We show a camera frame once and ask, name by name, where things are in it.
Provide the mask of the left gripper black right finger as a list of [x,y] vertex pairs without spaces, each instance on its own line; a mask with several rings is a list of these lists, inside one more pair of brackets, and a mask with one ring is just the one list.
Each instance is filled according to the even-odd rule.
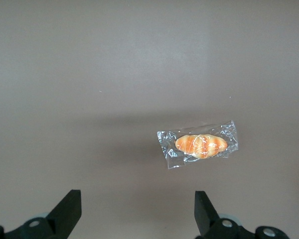
[[275,227],[259,226],[254,232],[230,218],[222,218],[215,210],[206,192],[195,192],[194,217],[199,229],[198,239],[288,239]]

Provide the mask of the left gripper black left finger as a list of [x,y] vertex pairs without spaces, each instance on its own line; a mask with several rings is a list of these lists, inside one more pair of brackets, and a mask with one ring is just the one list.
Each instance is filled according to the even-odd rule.
[[69,193],[45,217],[26,221],[5,232],[0,226],[0,239],[67,239],[81,218],[81,191]]

